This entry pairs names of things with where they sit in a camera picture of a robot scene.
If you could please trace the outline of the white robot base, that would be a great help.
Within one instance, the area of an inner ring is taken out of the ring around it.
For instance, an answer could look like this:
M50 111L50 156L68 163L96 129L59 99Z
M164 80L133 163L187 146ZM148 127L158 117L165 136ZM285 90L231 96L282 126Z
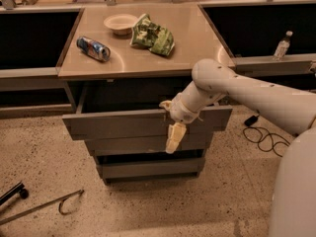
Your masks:
M296 137L280 161L269 237L316 237L316 128Z

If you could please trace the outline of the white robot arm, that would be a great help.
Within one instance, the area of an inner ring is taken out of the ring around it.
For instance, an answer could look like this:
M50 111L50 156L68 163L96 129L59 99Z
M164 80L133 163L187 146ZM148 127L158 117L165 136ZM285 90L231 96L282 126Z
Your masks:
M160 107L174 121L168 128L166 151L173 153L187 125L201 110L228 96L294 135L290 148L310 152L315 148L316 94L236 74L213 59L202 59L192 69L192 82Z

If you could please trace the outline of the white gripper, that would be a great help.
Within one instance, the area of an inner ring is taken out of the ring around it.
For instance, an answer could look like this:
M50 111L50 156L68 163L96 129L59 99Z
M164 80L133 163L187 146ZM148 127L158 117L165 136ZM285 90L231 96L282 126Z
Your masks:
M185 95L182 93L177 94L172 101L161 102L159 107L169 111L171 119L175 121L174 124L170 124L168 127L168 138L165 148L168 154L173 154L186 134L187 127L185 124L192 123L198 118L201 107L193 106L189 108L185 104Z

